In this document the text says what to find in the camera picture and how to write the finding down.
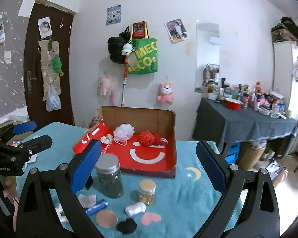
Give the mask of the person's left hand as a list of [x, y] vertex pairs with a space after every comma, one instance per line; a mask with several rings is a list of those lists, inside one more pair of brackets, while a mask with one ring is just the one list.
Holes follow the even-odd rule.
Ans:
[[9, 198], [11, 202], [14, 202], [14, 198], [16, 197], [16, 195], [16, 177], [7, 176], [5, 180], [4, 197]]

